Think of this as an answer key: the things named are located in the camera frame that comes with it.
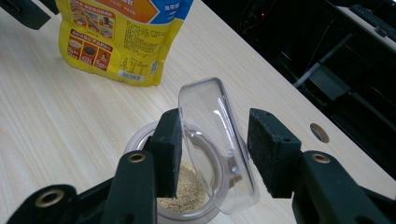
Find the round container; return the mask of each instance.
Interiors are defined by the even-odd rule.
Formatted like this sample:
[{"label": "round container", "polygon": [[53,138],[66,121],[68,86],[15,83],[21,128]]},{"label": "round container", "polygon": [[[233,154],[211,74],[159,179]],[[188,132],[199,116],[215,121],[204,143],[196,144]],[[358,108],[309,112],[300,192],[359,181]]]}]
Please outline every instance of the round container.
[{"label": "round container", "polygon": [[[154,134],[155,128],[157,127],[158,121],[152,122],[142,129],[140,129],[137,133],[129,141],[127,147],[125,148],[124,154],[134,150],[141,150],[143,146],[146,144],[149,137]],[[188,152],[183,148],[182,152],[182,160],[191,164],[190,158],[188,156]],[[215,170],[215,185],[220,188],[220,182],[218,181],[218,177],[221,176],[221,171],[214,168]],[[157,205],[157,213],[158,213],[158,223],[160,224],[170,224],[170,223],[191,223],[191,224],[200,224],[207,223],[211,219],[213,219],[218,213],[219,209],[216,205],[209,200],[206,196],[204,205],[196,211],[189,212],[174,212],[168,210],[164,207]]]}]

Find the transparent plastic container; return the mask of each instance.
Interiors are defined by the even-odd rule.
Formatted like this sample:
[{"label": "transparent plastic container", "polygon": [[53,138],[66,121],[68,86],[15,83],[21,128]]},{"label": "transparent plastic container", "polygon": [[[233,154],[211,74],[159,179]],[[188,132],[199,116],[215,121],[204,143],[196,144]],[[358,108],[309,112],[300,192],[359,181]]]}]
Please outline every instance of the transparent plastic container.
[{"label": "transparent plastic container", "polygon": [[210,200],[225,214],[259,200],[248,149],[218,78],[183,86],[178,98],[183,139]]},{"label": "transparent plastic container", "polygon": [[[149,137],[154,134],[157,125],[158,121],[151,122],[135,133],[125,148],[124,154],[130,151],[142,150]],[[189,153],[185,147],[182,148],[181,160],[182,162],[186,162],[192,166]],[[205,201],[203,202],[202,206],[195,211],[175,212],[157,204],[159,224],[202,224],[213,219],[218,213],[219,209],[207,196],[205,197]]]}]

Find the granular food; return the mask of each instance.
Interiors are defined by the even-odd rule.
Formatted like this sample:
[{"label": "granular food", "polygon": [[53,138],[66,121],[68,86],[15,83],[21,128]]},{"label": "granular food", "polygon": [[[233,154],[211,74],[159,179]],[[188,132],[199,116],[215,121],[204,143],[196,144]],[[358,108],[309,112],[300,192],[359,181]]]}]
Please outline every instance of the granular food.
[{"label": "granular food", "polygon": [[174,212],[188,212],[200,209],[205,202],[205,191],[201,187],[193,167],[186,162],[180,164],[177,198],[158,198],[157,204]]}]

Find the product label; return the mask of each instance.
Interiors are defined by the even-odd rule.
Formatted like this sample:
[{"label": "product label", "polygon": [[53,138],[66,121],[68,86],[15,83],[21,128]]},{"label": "product label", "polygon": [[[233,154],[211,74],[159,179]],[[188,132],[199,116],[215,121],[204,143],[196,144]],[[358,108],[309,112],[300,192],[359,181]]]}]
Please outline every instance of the product label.
[{"label": "product label", "polygon": [[130,85],[158,85],[192,0],[55,0],[59,47],[72,66]]},{"label": "product label", "polygon": [[159,10],[149,0],[95,0],[116,9],[122,15],[144,23],[150,22]]}]

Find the clear plastic lid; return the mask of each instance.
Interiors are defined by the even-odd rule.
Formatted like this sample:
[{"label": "clear plastic lid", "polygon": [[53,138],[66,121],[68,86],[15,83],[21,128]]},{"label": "clear plastic lid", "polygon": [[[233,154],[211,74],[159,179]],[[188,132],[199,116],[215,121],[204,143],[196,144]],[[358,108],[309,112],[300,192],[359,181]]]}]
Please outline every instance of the clear plastic lid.
[{"label": "clear plastic lid", "polygon": [[183,139],[198,178],[225,214],[250,207],[259,194],[225,90],[218,78],[183,86],[178,98]]}]

